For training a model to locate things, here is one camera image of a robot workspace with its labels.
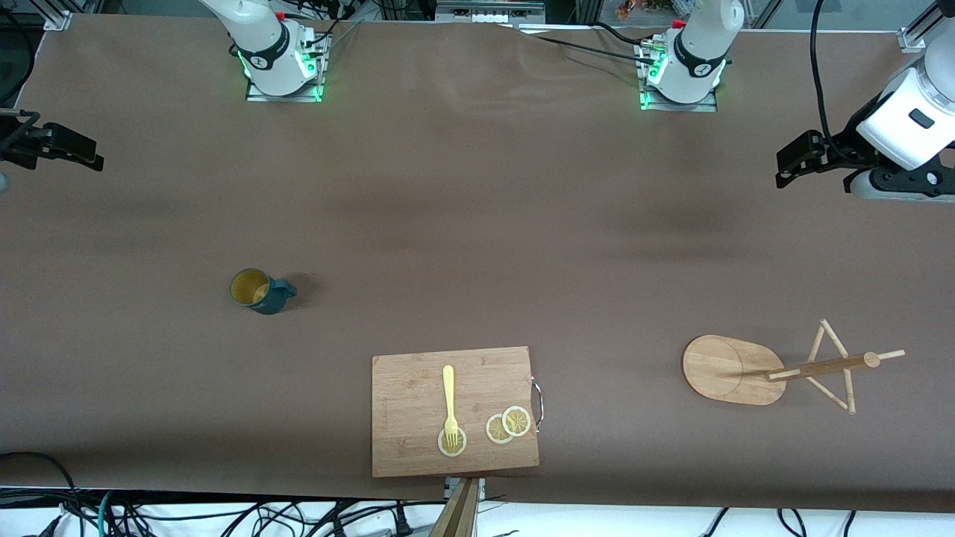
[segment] mug handle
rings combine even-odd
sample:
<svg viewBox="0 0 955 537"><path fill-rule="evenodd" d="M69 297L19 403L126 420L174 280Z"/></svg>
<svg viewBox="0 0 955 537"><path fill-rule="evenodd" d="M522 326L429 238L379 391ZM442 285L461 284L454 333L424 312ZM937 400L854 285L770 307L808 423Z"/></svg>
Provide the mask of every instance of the mug handle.
<svg viewBox="0 0 955 537"><path fill-rule="evenodd" d="M298 294L298 290L295 289L295 286L289 284L288 281L274 280L274 282L275 283L272 285L272 287L275 289L282 290L282 293L286 296L286 298L291 298L295 296L296 294Z"/></svg>

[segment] fork handle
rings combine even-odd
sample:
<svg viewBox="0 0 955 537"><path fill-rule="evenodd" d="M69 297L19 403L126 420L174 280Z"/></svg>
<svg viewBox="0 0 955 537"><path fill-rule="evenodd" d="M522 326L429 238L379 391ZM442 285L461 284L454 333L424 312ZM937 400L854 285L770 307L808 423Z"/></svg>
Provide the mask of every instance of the fork handle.
<svg viewBox="0 0 955 537"><path fill-rule="evenodd" d="M455 368L444 366L444 402L448 405L448 418L455 416Z"/></svg>

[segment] white floor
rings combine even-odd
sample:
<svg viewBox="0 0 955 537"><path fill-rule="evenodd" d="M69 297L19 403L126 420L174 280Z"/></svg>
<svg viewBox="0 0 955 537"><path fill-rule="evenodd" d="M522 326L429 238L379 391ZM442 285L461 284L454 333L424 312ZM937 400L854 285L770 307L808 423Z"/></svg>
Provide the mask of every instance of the white floor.
<svg viewBox="0 0 955 537"><path fill-rule="evenodd" d="M392 503L365 503L393 505ZM143 514L154 516L191 516L206 513L242 510L250 504L216 505L160 505L143 508ZM331 507L330 503L302 504L309 519L320 517ZM477 518L477 537L498 537L517 530L515 537L699 537L709 528L719 509L710 507L625 507L605 505L534 505L485 502ZM424 505L406 509L412 527L433 524L440 505ZM800 511L808 537L841 537L847 512ZM24 537L38 534L58 514L56 508L0 509L0 537ZM788 515L795 525L792 515ZM153 532L159 537L219 537L235 517L222 517L189 522L152 522ZM255 517L246 519L233 537L252 534ZM383 535L382 530L393 530L393 518L388 512L379 513L361 522L345 527L349 537ZM295 534L299 527L292 523ZM86 535L96 536L96 529L87 524ZM330 532L323 528L316 537ZM849 533L855 537L950 537L955 535L955 515L862 511L856 517ZM64 517L55 537L79 535L74 517ZM271 525L262 537L287 537L286 527ZM774 509L730 509L714 537L788 537L790 534L776 519Z"/></svg>

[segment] wooden base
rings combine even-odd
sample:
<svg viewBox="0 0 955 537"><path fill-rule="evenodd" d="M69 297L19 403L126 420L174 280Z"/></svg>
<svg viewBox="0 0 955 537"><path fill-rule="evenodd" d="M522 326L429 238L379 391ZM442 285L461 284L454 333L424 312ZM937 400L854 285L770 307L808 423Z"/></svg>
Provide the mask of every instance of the wooden base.
<svg viewBox="0 0 955 537"><path fill-rule="evenodd" d="M766 372L782 369L773 351L749 341L701 335L683 352L683 375L703 397L742 404L770 404L786 390L785 382L770 382Z"/></svg>

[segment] teal cable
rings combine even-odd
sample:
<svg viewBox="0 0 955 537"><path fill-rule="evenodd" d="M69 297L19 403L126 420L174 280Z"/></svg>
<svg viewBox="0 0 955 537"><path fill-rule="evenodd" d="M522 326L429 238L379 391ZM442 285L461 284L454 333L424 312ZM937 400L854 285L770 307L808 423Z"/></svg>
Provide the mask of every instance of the teal cable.
<svg viewBox="0 0 955 537"><path fill-rule="evenodd" d="M111 495L113 495L112 490L104 494L102 502L99 503L99 512L96 514L96 528L99 529L99 537L106 537L104 519L106 518L106 505L109 503Z"/></svg>

